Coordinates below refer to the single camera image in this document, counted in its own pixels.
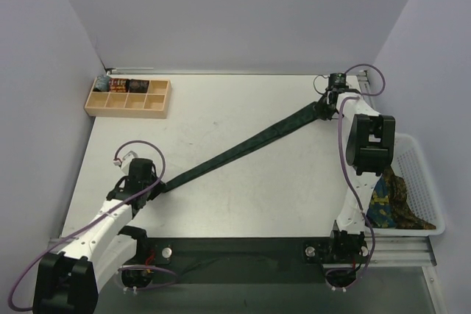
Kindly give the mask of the dark green tie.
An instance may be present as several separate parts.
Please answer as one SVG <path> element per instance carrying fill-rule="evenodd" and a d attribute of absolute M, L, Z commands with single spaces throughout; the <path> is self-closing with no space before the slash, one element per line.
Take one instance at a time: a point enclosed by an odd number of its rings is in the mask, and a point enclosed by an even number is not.
<path fill-rule="evenodd" d="M 223 151 L 221 154 L 218 154 L 203 163 L 200 163 L 199 165 L 182 173 L 181 175 L 176 176 L 169 182 L 166 182 L 162 192 L 168 193 L 173 189 L 176 189 L 188 182 L 210 173 L 211 171 L 221 168 L 226 164 L 229 164 L 259 149 L 262 149 L 276 140 L 296 132 L 298 129 L 318 119 L 320 116 L 319 108 L 323 105 L 324 103 L 322 101 L 315 101 L 308 104 L 287 118 L 284 118 L 281 121 L 278 121 L 276 124 L 267 127 L 251 138 L 237 144 L 227 151 Z"/>

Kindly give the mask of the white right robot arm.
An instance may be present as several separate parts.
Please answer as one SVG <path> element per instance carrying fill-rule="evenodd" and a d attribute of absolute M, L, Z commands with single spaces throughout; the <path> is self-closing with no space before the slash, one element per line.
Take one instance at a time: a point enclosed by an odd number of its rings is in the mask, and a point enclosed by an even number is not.
<path fill-rule="evenodd" d="M 347 84 L 345 73 L 333 73 L 315 106 L 319 119 L 338 116 L 338 149 L 347 193 L 334 221 L 328 257 L 335 262 L 365 257 L 366 216 L 376 184 L 394 156 L 396 122 L 372 108 L 359 90 Z"/>

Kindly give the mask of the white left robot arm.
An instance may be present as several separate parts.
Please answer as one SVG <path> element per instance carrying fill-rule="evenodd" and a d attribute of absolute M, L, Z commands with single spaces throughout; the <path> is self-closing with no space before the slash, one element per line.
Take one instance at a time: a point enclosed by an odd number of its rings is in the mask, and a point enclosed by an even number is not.
<path fill-rule="evenodd" d="M 108 193 L 91 228 L 57 253 L 40 260 L 34 313 L 93 313 L 99 292 L 126 263 L 142 265 L 151 256 L 144 229 L 130 222 L 163 190 L 155 164 L 133 158 L 129 170 Z"/>

